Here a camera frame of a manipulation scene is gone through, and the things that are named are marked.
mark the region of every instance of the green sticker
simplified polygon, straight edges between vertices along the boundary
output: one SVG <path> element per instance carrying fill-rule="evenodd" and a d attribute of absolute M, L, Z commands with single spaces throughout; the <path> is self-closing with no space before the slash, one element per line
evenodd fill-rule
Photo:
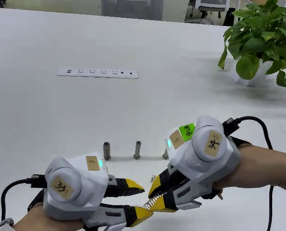
<path fill-rule="evenodd" d="M 184 142 L 186 142 L 192 138 L 194 129 L 195 129 L 194 124 L 187 124 L 187 125 L 183 125 L 183 126 L 179 127 L 179 131 L 181 133 L 181 136 L 182 136 Z"/>

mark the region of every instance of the chair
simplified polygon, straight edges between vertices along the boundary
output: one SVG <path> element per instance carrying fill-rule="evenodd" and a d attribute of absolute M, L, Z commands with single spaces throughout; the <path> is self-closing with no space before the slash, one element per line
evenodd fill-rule
<path fill-rule="evenodd" d="M 185 20 L 185 23 L 212 25 L 212 22 L 205 19 L 208 12 L 218 12 L 218 18 L 221 18 L 221 12 L 229 10 L 229 0 L 190 0 L 189 6 L 192 7 L 192 13 L 190 19 Z M 194 8 L 201 11 L 201 17 L 192 18 Z"/>
<path fill-rule="evenodd" d="M 163 0 L 102 0 L 101 15 L 162 20 Z"/>

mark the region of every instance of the yellow jaw tip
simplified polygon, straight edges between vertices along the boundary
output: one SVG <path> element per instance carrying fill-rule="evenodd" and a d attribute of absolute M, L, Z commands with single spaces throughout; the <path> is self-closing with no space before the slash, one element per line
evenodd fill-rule
<path fill-rule="evenodd" d="M 153 180 L 151 188 L 149 190 L 148 196 L 150 196 L 150 194 L 152 194 L 152 192 L 158 188 L 159 186 L 161 186 L 161 182 L 160 182 L 160 176 L 157 175 L 156 178 Z"/>
<path fill-rule="evenodd" d="M 135 207 L 135 212 L 137 214 L 137 219 L 136 221 L 131 225 L 131 227 L 134 227 L 143 221 L 147 220 L 153 215 L 153 212 L 141 207 Z"/>
<path fill-rule="evenodd" d="M 154 212 L 163 212 L 163 213 L 174 213 L 175 210 L 169 209 L 165 207 L 164 198 L 161 196 L 150 208 L 151 211 Z"/>
<path fill-rule="evenodd" d="M 125 180 L 127 181 L 127 185 L 129 188 L 137 188 L 137 189 L 144 190 L 144 188 L 142 186 L 140 186 L 139 184 L 137 184 L 133 180 L 130 180 L 130 179 L 125 179 Z"/>

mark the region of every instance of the human hand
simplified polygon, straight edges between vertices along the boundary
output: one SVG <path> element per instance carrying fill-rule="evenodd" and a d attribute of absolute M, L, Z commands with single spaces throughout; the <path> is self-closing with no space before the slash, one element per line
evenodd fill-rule
<path fill-rule="evenodd" d="M 46 216 L 42 205 L 36 204 L 13 228 L 16 231 L 77 231 L 83 228 L 82 220 L 58 221 Z"/>

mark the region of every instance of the black strap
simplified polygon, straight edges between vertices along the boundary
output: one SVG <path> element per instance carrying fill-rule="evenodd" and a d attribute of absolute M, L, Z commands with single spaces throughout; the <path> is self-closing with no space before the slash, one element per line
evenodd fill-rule
<path fill-rule="evenodd" d="M 86 231 L 98 231 L 99 226 L 94 226 L 94 227 L 90 227 L 88 228 L 86 225 L 84 225 L 84 228 Z"/>
<path fill-rule="evenodd" d="M 27 207 L 27 211 L 29 212 L 36 204 L 43 202 L 43 197 L 44 197 L 44 190 L 41 190 L 29 204 L 29 206 Z"/>

